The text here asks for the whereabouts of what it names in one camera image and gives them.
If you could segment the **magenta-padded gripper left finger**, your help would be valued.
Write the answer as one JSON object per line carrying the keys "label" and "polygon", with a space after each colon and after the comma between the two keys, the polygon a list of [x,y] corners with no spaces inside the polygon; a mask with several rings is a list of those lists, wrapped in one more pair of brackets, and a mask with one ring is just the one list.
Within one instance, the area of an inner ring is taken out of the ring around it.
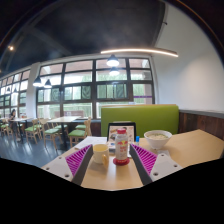
{"label": "magenta-padded gripper left finger", "polygon": [[92,156],[93,146],[87,145],[66,157],[57,157],[48,163],[44,170],[76,185],[81,185]]}

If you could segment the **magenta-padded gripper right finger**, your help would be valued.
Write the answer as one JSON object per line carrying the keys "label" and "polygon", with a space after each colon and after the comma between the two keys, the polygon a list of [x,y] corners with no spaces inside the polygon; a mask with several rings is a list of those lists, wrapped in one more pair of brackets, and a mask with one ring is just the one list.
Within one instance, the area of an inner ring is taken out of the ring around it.
{"label": "magenta-padded gripper right finger", "polygon": [[148,185],[182,169],[176,161],[171,159],[167,150],[159,150],[155,154],[131,144],[129,154],[132,158],[129,178],[132,186]]}

